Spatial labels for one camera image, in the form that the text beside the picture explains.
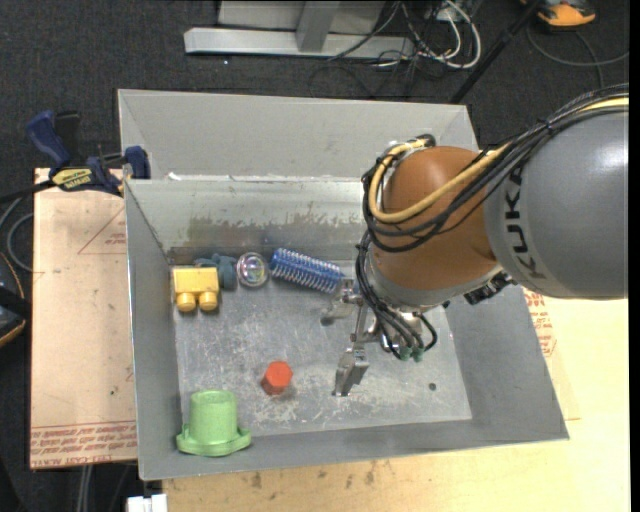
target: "wire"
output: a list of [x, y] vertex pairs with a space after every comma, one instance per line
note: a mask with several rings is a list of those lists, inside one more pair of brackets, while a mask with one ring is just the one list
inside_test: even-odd
[[427, 329], [429, 329], [429, 332], [431, 333], [431, 341], [429, 342], [428, 345], [426, 345], [424, 347], [424, 350], [430, 350], [431, 348], [433, 348], [433, 346], [438, 343], [438, 332], [436, 331], [435, 327], [433, 327], [433, 325], [431, 324], [431, 322], [429, 322], [429, 320], [427, 320], [427, 317], [424, 316], [424, 314], [419, 314], [418, 318], [420, 320], [422, 320], [422, 323], [425, 325], [425, 327]]
[[340, 52], [337, 55], [334, 55], [333, 57], [330, 57], [328, 61], [331, 62], [331, 61], [335, 61], [335, 60], [338, 60], [338, 59], [342, 59], [343, 57], [346, 57], [347, 55], [352, 54], [357, 49], [359, 49], [364, 44], [366, 44], [368, 41], [370, 41], [374, 36], [376, 36], [377, 34], [382, 32], [389, 25], [389, 23], [391, 23], [393, 21], [393, 18], [396, 17], [396, 14], [398, 13], [398, 9], [400, 8], [400, 4], [401, 4], [401, 2], [394, 2], [393, 3], [393, 5], [391, 7], [391, 14], [387, 18], [387, 20], [382, 25], [380, 25], [377, 29], [372, 30], [371, 32], [369, 32], [369, 34], [367, 34], [363, 39], [361, 39], [357, 44], [355, 44], [351, 48], [348, 48], [347, 50], [344, 50], [343, 52]]
[[118, 484], [116, 485], [116, 489], [113, 492], [113, 497], [111, 498], [111, 503], [109, 503], [109, 508], [107, 509], [107, 512], [112, 512], [116, 506], [116, 503], [118, 501], [118, 499], [120, 498], [120, 491], [122, 490], [122, 486], [124, 485], [124, 482], [127, 478], [127, 476], [129, 475], [129, 472], [131, 471], [131, 468], [133, 466], [131, 465], [126, 465], [124, 470], [122, 471], [122, 475], [120, 475], [120, 479], [118, 480]]
[[33, 272], [33, 269], [29, 265], [23, 263], [20, 258], [16, 256], [16, 253], [13, 250], [13, 235], [22, 224], [24, 224], [31, 218], [33, 218], [33, 213], [28, 213], [24, 217], [21, 217], [13, 224], [13, 226], [11, 226], [9, 233], [7, 234], [7, 251], [9, 252], [9, 257], [16, 265], [18, 265], [22, 270], [26, 270], [27, 272]]
[[433, 329], [433, 326], [431, 326], [426, 319], [423, 320], [423, 323], [426, 322], [425, 325], [427, 325], [427, 328], [429, 328], [432, 335], [432, 340], [428, 345], [425, 345], [420, 333], [411, 327], [411, 325], [402, 318], [402, 315], [395, 312], [384, 301], [382, 301], [371, 286], [365, 269], [370, 243], [370, 236], [365, 232], [360, 244], [357, 246], [358, 257], [356, 258], [355, 267], [356, 279], [358, 280], [360, 294], [363, 300], [367, 303], [376, 317], [384, 337], [389, 341], [386, 346], [397, 359], [402, 359], [402, 355], [393, 346], [393, 343], [391, 343], [388, 328], [392, 328], [403, 338], [405, 347], [411, 350], [418, 350], [421, 353], [430, 350], [438, 339], [437, 332]]
[[[468, 24], [469, 27], [471, 28], [471, 34], [473, 36], [473, 48], [475, 49], [474, 56], [471, 59], [471, 61], [467, 63], [452, 62], [452, 59], [455, 58], [462, 49], [462, 38], [460, 35], [460, 31], [456, 26], [456, 23], [453, 21], [451, 17], [449, 17], [448, 23], [452, 27], [453, 33], [455, 35], [455, 39], [456, 39], [455, 48], [453, 50], [447, 50], [443, 53], [436, 53], [435, 51], [433, 51], [425, 41], [425, 38], [421, 37], [416, 31], [409, 17], [409, 11], [405, 5], [405, 2], [402, 2], [402, 12], [404, 14], [407, 27], [409, 29], [409, 32], [413, 36], [415, 45], [418, 48], [417, 55], [419, 57], [424, 57], [427, 59], [440, 62], [441, 64], [445, 65], [448, 68], [458, 69], [458, 70], [470, 69], [479, 62], [480, 57], [482, 56], [482, 40], [480, 39], [480, 34], [478, 32], [478, 29], [476, 28], [475, 24], [472, 22], [469, 15], [463, 9], [461, 9], [457, 4], [455, 4], [451, 0], [445, 0], [445, 2], [443, 3], [446, 3], [449, 7], [455, 9], [456, 12], [458, 12], [458, 14], [465, 21], [465, 23]], [[432, 12], [431, 19], [433, 19], [434, 17], [435, 17], [434, 12]]]
[[[463, 180], [461, 177], [469, 180], [450, 204], [440, 213], [426, 220], [421, 220], [417, 225], [410, 227], [403, 226], [403, 223], [425, 213], [433, 204], [431, 199], [433, 199], [434, 195], [430, 194], [428, 197], [416, 203], [416, 208], [409, 207], [394, 214], [386, 214], [378, 207], [377, 198], [384, 174], [392, 163], [395, 163], [403, 156], [404, 152], [413, 149], [408, 143], [391, 148], [378, 159], [376, 166], [365, 173], [362, 179], [365, 191], [363, 197], [363, 214], [371, 243], [388, 252], [402, 252], [418, 247], [432, 237], [453, 229], [463, 222], [469, 214], [466, 214], [455, 226], [449, 226], [445, 229], [445, 225], [450, 216], [475, 197], [487, 185], [490, 183], [494, 184], [488, 192], [488, 194], [492, 194], [497, 189], [495, 180], [500, 181], [504, 179], [516, 166], [523, 165], [541, 144], [544, 144], [569, 126], [592, 116], [602, 115], [612, 111], [619, 112], [621, 110], [628, 110], [628, 95], [628, 83], [585, 93], [567, 103], [549, 117], [549, 119], [541, 121], [530, 130], [512, 137], [498, 149], [483, 151], [473, 162], [462, 169], [453, 180], [435, 192], [436, 197], [441, 197], [443, 190], [451, 191], [454, 188], [451, 186], [452, 183], [456, 185], [462, 184]], [[622, 105], [611, 104], [610, 100], [620, 98], [626, 99], [626, 102], [623, 101]], [[390, 245], [380, 240], [379, 235], [387, 237], [410, 236], [412, 240], [400, 245]]]
[[367, 86], [366, 83], [364, 83], [364, 81], [357, 75], [357, 73], [355, 73], [355, 71], [349, 69], [348, 67], [345, 66], [340, 66], [340, 65], [336, 65], [336, 66], [321, 66], [317, 69], [315, 69], [311, 75], [309, 75], [309, 78], [307, 79], [307, 89], [309, 90], [309, 94], [311, 95], [312, 98], [317, 98], [315, 92], [313, 91], [313, 80], [316, 78], [316, 76], [321, 72], [321, 71], [341, 71], [347, 75], [349, 75], [350, 77], [352, 77], [353, 79], [356, 80], [356, 82], [358, 83], [358, 85], [364, 89], [364, 91], [366, 92], [368, 97], [372, 97], [373, 93], [372, 91], [369, 89], [369, 87]]
[[0, 217], [0, 229], [2, 229], [2, 225], [7, 220], [9, 215], [11, 215], [11, 212], [15, 209], [15, 207], [18, 206], [18, 203], [20, 203], [20, 201], [22, 201], [21, 197], [19, 197], [18, 199], [15, 199], [13, 203], [11, 203], [9, 207], [4, 211], [4, 213]]
[[561, 59], [559, 57], [556, 57], [555, 55], [551, 55], [550, 53], [546, 52], [545, 50], [543, 50], [540, 45], [538, 43], [536, 43], [533, 39], [533, 36], [531, 35], [531, 27], [527, 27], [527, 36], [529, 38], [529, 42], [531, 43], [531, 45], [537, 50], [539, 51], [542, 55], [544, 55], [545, 57], [547, 57], [548, 59], [551, 59], [554, 62], [557, 62], [559, 64], [564, 64], [566, 66], [575, 66], [575, 67], [594, 67], [594, 66], [608, 66], [609, 64], [614, 64], [616, 62], [619, 62], [623, 59], [626, 59], [629, 56], [629, 50], [627, 50], [626, 52], [618, 55], [617, 57], [613, 57], [611, 59], [607, 59], [607, 60], [600, 60], [600, 61], [595, 61], [595, 62], [573, 62], [570, 60], [564, 60]]
[[[585, 39], [585, 37], [582, 34], [578, 33], [578, 32], [576, 32], [576, 36], [578, 36], [578, 39], [580, 39], [580, 41], [582, 41], [582, 44], [584, 44], [585, 48], [589, 52], [589, 55], [591, 55], [591, 60], [593, 60], [593, 62], [597, 64], [598, 57], [596, 56], [595, 51], [593, 51], [593, 48], [589, 44], [589, 41], [587, 41]], [[596, 68], [596, 72], [598, 73], [598, 85], [600, 86], [600, 88], [602, 88], [602, 87], [604, 87], [604, 76], [602, 75], [602, 65], [601, 64], [597, 64], [594, 67]]]
[[87, 472], [89, 466], [82, 466], [82, 473], [80, 475], [80, 487], [78, 488], [78, 502], [76, 504], [76, 512], [82, 512], [84, 507], [84, 485], [87, 480]]

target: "yellow block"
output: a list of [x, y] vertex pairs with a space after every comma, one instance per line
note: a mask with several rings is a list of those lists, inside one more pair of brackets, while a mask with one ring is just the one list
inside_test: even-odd
[[218, 307], [218, 270], [214, 267], [173, 269], [173, 291], [176, 305], [188, 313], [199, 304], [202, 311]]

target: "orange cap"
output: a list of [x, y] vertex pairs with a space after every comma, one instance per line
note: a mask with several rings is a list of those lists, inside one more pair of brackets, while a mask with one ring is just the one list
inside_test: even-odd
[[291, 382], [293, 371], [285, 361], [273, 361], [262, 378], [262, 388], [269, 395], [281, 394]]

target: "blue spring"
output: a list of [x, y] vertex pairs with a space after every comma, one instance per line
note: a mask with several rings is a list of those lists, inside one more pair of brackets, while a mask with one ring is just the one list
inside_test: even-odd
[[312, 258], [290, 249], [277, 249], [270, 263], [271, 275], [324, 293], [333, 293], [344, 274], [335, 263]]

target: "green flange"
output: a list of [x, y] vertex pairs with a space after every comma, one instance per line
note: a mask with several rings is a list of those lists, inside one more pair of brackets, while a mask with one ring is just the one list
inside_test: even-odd
[[251, 444], [251, 431], [237, 426], [236, 397], [230, 391], [197, 391], [190, 405], [189, 423], [176, 436], [181, 452], [223, 457]]

